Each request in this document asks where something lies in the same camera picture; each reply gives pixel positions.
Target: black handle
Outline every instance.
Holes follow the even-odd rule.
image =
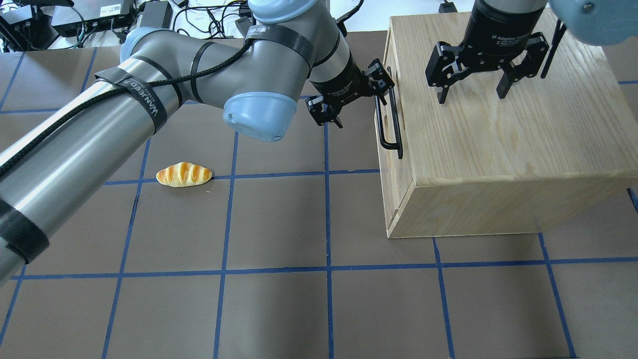
[[[396,137],[397,142],[390,143],[385,140],[385,134],[383,133],[383,119],[381,118],[381,98],[380,96],[376,96],[376,122],[379,131],[379,142],[381,143],[381,147],[385,149],[396,150],[399,155],[399,159],[402,159],[403,143],[401,142],[401,131],[399,129],[399,116],[397,115],[397,103],[394,98],[394,88],[388,89],[388,94],[390,95],[390,110],[392,112],[392,124],[394,125],[394,137]]]

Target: white label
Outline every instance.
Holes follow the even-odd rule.
[[[122,5],[106,5],[100,8],[100,17],[120,15],[122,13]]]

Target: light blue plastic cap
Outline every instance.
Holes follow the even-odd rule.
[[[274,92],[235,95],[224,104],[224,122],[240,134],[276,142],[283,138],[297,110],[292,98]]]
[[[297,17],[310,9],[316,0],[248,0],[257,20],[275,24]]]
[[[549,4],[581,42],[614,45],[638,36],[637,0],[550,0]]]
[[[120,50],[120,63],[123,63],[124,60],[131,57],[133,54],[133,49],[135,45],[137,45],[140,40],[150,33],[154,33],[156,31],[170,31],[169,29],[156,29],[154,27],[138,27],[137,29],[131,31],[128,35],[126,35],[126,41],[124,45],[122,45],[122,49]]]

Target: wooden box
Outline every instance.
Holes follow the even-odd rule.
[[[638,183],[638,123],[600,47],[565,35],[546,79],[504,100],[502,72],[454,84],[444,105],[424,70],[457,45],[469,13],[392,17],[385,66],[396,82],[404,157],[379,147],[389,238],[536,233]],[[537,31],[551,40],[547,9]],[[388,141],[390,106],[381,108]]]

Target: bread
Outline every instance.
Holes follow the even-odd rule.
[[[206,167],[189,162],[179,162],[161,170],[155,178],[162,184],[171,187],[188,187],[202,185],[212,178],[212,171]]]

